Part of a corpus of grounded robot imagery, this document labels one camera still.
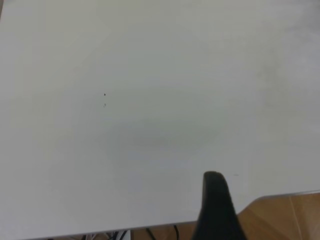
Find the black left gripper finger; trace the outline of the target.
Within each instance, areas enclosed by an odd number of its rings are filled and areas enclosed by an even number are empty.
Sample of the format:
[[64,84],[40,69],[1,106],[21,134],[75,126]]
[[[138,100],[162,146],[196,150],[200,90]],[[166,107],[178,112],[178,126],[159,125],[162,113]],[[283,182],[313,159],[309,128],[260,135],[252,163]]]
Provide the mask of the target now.
[[202,203],[193,240],[245,240],[228,184],[216,171],[203,175]]

